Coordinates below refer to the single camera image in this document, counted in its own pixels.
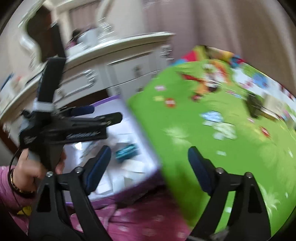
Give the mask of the person's left hand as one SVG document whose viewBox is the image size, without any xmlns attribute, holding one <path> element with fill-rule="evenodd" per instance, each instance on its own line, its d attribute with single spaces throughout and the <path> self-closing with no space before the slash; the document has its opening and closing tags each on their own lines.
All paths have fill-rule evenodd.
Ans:
<svg viewBox="0 0 296 241">
<path fill-rule="evenodd" d="M 13 171 L 13 183 L 20 191 L 35 192 L 36 179 L 42 180 L 47 172 L 42 163 L 29 159 L 29 150 L 24 149 Z"/>
</svg>

